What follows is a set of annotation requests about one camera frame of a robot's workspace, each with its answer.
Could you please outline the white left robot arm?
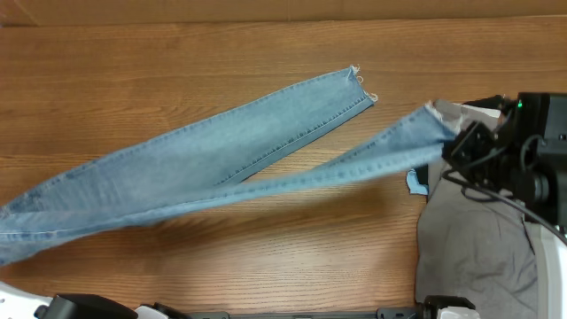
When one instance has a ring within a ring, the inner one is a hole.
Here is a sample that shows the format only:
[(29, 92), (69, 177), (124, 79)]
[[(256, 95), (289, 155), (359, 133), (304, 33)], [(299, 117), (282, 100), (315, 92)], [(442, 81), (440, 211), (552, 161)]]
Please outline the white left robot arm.
[(158, 304), (132, 309), (95, 294), (44, 297), (1, 283), (1, 317), (7, 319), (171, 319), (188, 315)]

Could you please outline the light blue denim jeans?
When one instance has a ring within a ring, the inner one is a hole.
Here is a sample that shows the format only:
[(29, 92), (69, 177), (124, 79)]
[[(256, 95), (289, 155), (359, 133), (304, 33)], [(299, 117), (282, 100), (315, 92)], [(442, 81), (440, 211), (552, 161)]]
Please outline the light blue denim jeans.
[(368, 142), (304, 173), (251, 176), (371, 107), (356, 67), (111, 153), (35, 186), (1, 209), (1, 262), (80, 237), (150, 225), (267, 195), (381, 177), (431, 163), (460, 123), (427, 103)]

